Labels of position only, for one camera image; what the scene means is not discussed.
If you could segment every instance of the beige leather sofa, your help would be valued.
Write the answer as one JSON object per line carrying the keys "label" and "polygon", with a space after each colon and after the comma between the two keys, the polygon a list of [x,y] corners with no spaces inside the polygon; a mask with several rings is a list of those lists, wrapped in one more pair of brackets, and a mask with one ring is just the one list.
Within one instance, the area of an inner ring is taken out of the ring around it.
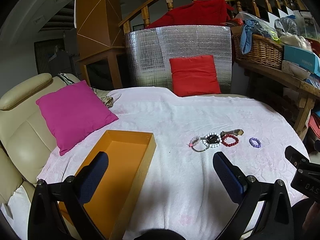
{"label": "beige leather sofa", "polygon": [[[79,80],[68,74],[74,81]],[[0,148],[0,205],[7,204],[13,192],[23,185],[32,201],[36,176],[46,164],[50,152],[57,146],[41,115],[36,100],[66,86],[58,77],[44,73],[15,86],[0,99],[0,140],[7,151]],[[76,239],[76,229],[65,223]]]}

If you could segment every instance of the red beaded bracelet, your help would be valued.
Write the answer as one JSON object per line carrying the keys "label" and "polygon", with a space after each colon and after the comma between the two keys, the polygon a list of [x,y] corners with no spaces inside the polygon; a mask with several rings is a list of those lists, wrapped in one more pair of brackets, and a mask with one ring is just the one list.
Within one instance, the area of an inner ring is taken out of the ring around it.
{"label": "red beaded bracelet", "polygon": [[[235,139],[235,142],[234,142],[234,143],[230,143],[230,144],[226,143],[225,140],[226,140],[228,137]],[[226,134],[225,136],[222,137],[222,144],[223,144],[224,146],[227,146],[227,147],[234,146],[234,145],[236,145],[238,142],[239,142],[239,139],[238,139],[236,136],[232,135],[232,134]]]}

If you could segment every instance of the striped cloth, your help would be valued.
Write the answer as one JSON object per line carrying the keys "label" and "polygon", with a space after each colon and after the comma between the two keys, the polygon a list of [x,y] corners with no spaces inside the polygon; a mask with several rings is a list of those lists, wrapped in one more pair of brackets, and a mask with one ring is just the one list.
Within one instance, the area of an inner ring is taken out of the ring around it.
{"label": "striped cloth", "polygon": [[[74,82],[68,78],[67,74],[65,73],[59,73],[58,75],[58,78],[60,78],[63,82],[65,82],[65,84],[68,86],[68,85],[72,85],[74,84]],[[97,94],[97,89],[96,88],[91,88],[92,91]],[[101,99],[101,101],[105,104],[106,107],[110,108],[113,106],[113,97],[111,96],[103,96],[103,97],[99,97]]]}

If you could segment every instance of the white beaded bracelet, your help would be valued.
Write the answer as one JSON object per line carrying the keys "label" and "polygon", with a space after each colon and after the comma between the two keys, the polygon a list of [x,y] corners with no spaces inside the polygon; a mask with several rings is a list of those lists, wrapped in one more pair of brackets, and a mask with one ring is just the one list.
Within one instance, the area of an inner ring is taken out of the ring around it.
{"label": "white beaded bracelet", "polygon": [[209,144],[209,143],[207,142],[207,140],[202,140],[202,143],[203,143],[205,146],[207,146],[207,147],[209,146],[210,148],[215,148],[215,147],[218,147],[219,145],[221,145],[222,139],[221,139],[220,134],[218,134],[218,133],[215,133],[215,132],[213,132],[213,133],[208,133],[207,135],[204,136],[204,138],[208,138],[208,137],[211,136],[211,135],[217,136],[217,137],[218,137],[217,141],[219,141],[219,142],[218,142],[218,143]]}

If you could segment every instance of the bracelet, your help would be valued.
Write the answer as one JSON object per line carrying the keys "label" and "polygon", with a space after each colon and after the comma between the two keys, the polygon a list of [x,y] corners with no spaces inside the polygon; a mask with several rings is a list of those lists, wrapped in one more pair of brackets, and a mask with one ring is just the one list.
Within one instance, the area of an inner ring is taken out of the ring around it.
{"label": "bracelet", "polygon": [[215,132],[208,133],[204,136],[204,140],[202,140],[202,143],[205,146],[209,146],[210,148],[218,147],[222,143],[221,136]]}
{"label": "bracelet", "polygon": [[[234,143],[230,143],[230,144],[229,144],[229,143],[226,143],[225,140],[226,140],[228,137],[235,139],[235,142],[234,142]],[[232,135],[232,134],[226,134],[225,136],[222,137],[222,144],[223,144],[224,146],[227,146],[227,147],[234,146],[234,145],[236,145],[238,142],[239,142],[239,139],[238,139],[236,136]]]}
{"label": "bracelet", "polygon": [[250,138],[249,139],[249,143],[252,145],[252,147],[255,147],[255,148],[260,148],[261,147],[261,142],[257,139],[257,138]]}
{"label": "bracelet", "polygon": [[194,149],[194,146],[196,146],[198,144],[198,142],[200,142],[201,140],[209,142],[209,140],[207,138],[196,136],[191,139],[191,141],[189,143],[189,147],[191,147],[191,149],[193,149],[197,153],[204,152],[205,150],[209,149],[208,143],[207,143],[206,148],[204,150],[198,151],[198,150]]}

